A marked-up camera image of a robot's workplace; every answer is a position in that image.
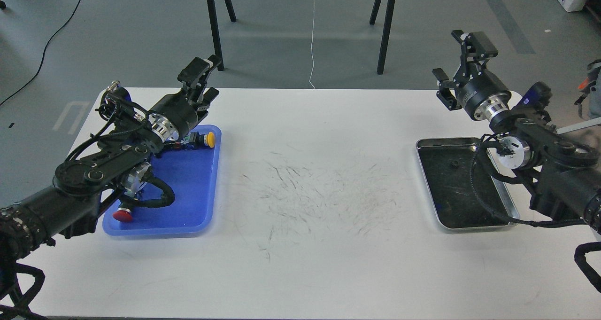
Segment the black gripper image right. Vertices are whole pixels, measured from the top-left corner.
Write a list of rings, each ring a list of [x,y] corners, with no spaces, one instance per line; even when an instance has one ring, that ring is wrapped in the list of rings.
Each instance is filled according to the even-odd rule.
[[[450,111],[463,108],[475,121],[491,121],[496,115],[508,111],[511,92],[498,76],[484,71],[488,61],[498,56],[496,46],[483,31],[466,33],[453,30],[451,35],[461,48],[460,65],[454,78],[470,80],[455,87],[455,82],[449,80],[442,68],[433,68],[432,73],[439,87],[438,99]]]

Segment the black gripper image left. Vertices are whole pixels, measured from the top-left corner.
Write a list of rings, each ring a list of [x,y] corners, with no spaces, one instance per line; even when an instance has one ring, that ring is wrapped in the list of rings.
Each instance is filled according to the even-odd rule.
[[[208,76],[222,65],[223,60],[216,55],[195,57],[177,76],[185,95],[165,95],[150,109],[152,130],[162,142],[180,140],[203,119],[203,112],[220,93],[214,87],[206,89]],[[188,100],[197,100],[195,108]]]

